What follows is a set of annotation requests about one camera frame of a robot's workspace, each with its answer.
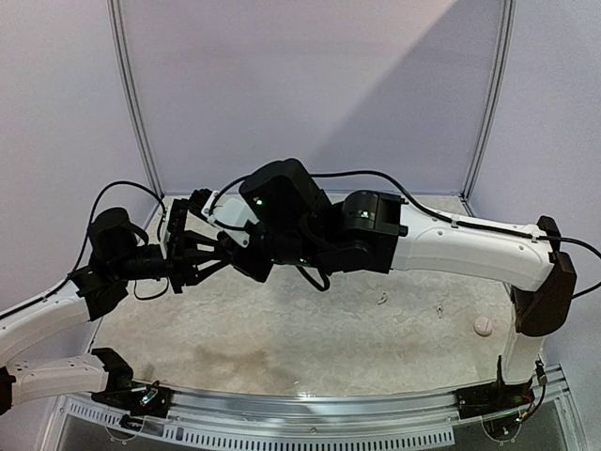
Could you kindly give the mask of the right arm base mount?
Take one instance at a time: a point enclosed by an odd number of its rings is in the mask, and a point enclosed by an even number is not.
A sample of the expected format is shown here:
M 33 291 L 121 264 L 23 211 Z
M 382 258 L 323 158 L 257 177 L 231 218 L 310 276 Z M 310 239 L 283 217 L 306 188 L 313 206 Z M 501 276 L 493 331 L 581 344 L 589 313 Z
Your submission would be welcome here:
M 517 409 L 532 402 L 532 379 L 507 384 L 502 379 L 454 391 L 459 418 L 469 419 Z

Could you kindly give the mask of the aluminium corner post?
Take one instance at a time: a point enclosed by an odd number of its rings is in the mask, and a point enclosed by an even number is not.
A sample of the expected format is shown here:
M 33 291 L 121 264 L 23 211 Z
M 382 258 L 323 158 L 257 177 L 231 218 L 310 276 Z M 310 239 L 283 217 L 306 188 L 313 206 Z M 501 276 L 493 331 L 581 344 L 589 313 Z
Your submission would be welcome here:
M 126 36 L 123 2 L 108 0 L 109 22 L 112 28 L 116 63 L 123 87 L 126 107 L 138 152 L 144 167 L 150 188 L 155 194 L 164 196 L 162 183 L 144 121 L 141 103 L 132 69 L 129 45 Z
M 485 110 L 480 123 L 478 136 L 473 151 L 469 170 L 465 178 L 460 198 L 464 204 L 469 204 L 475 191 L 479 172 L 485 157 L 485 150 L 491 134 L 494 117 L 499 104 L 501 87 L 506 69 L 508 53 L 516 14 L 516 1 L 501 2 L 501 17 L 497 33 L 494 58 L 485 97 Z

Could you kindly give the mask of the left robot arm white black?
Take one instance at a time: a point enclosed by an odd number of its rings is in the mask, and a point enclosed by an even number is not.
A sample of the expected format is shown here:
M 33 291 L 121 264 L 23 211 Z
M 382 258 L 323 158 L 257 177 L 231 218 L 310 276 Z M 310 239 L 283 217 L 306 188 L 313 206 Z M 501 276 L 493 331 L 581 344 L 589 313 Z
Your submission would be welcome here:
M 71 326 L 93 322 L 116 309 L 139 280 L 166 279 L 175 292 L 196 286 L 229 263 L 219 241 L 189 232 L 187 213 L 174 212 L 165 247 L 120 207 L 88 226 L 92 253 L 86 266 L 37 298 L 1 315 L 1 411 L 30 400 L 87 392 L 93 400 L 134 416 L 165 417 L 172 390 L 136 381 L 129 364 L 110 348 L 74 357 L 18 361 L 24 350 Z

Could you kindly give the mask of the pink round charging case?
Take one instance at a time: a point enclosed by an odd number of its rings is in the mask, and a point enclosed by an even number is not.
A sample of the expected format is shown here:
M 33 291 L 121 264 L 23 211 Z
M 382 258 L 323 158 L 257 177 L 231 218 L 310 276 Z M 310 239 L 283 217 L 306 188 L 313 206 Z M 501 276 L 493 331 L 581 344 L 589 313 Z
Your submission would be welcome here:
M 480 316 L 473 322 L 473 331 L 482 337 L 491 336 L 493 321 L 489 317 Z

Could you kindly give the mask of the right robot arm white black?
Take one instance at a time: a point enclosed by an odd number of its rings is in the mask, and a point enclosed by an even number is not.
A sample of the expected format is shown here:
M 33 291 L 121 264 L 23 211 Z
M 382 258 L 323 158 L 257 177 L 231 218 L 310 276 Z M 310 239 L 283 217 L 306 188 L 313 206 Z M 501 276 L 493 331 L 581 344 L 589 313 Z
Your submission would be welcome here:
M 555 221 L 495 223 L 435 211 L 409 194 L 357 191 L 331 201 L 300 161 L 268 163 L 212 219 L 231 225 L 239 269 L 264 281 L 275 265 L 336 272 L 432 271 L 512 288 L 513 329 L 485 401 L 506 409 L 529 381 L 545 339 L 564 325 L 577 273 Z

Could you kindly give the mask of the aluminium front rail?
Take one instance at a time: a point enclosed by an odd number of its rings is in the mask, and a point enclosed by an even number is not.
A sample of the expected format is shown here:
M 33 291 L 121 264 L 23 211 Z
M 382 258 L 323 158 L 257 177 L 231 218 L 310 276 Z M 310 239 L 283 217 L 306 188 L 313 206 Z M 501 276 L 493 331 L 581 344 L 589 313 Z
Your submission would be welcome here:
M 45 450 L 583 450 L 562 369 L 516 428 L 463 419 L 452 389 L 379 397 L 267 397 L 179 389 L 166 418 L 121 426 L 124 411 L 60 397 Z

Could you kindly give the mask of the left aluminium corner post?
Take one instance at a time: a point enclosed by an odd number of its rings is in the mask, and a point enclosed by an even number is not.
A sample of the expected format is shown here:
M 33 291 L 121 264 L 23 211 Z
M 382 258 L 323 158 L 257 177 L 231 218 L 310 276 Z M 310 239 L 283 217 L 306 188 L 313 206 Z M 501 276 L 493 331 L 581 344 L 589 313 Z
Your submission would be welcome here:
M 132 69 L 129 45 L 126 36 L 123 2 L 108 0 L 109 22 L 112 28 L 116 63 L 123 87 L 126 107 L 138 152 L 144 167 L 150 188 L 155 194 L 164 196 L 162 183 L 144 121 L 141 103 Z

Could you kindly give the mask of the right aluminium corner post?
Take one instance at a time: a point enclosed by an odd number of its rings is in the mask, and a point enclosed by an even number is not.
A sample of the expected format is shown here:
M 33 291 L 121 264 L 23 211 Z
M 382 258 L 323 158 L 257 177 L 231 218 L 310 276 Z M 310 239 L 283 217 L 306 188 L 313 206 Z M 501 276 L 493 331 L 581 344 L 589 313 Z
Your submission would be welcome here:
M 497 33 L 494 58 L 485 97 L 485 110 L 480 123 L 478 136 L 473 151 L 469 170 L 465 178 L 460 198 L 464 204 L 469 204 L 475 191 L 479 172 L 485 157 L 485 150 L 491 134 L 494 117 L 499 104 L 501 87 L 506 69 L 508 53 L 516 14 L 516 1 L 501 2 L 501 17 Z

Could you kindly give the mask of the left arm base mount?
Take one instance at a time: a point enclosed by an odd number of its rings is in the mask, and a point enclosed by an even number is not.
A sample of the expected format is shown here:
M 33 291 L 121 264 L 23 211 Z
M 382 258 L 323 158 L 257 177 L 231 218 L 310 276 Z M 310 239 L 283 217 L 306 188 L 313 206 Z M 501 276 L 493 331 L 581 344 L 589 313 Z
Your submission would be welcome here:
M 106 387 L 91 394 L 99 404 L 127 411 L 130 416 L 165 419 L 171 408 L 174 391 L 161 385 L 135 381 L 130 374 L 110 373 Z

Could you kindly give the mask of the black oval charging case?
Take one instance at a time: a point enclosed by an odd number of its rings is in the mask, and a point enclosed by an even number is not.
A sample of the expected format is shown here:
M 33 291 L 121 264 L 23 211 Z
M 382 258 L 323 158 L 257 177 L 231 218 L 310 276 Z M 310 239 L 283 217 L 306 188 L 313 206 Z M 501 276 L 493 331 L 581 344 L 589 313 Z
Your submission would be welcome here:
M 219 232 L 216 240 L 215 252 L 218 254 L 219 259 L 229 265 L 233 265 L 240 246 L 224 232 Z

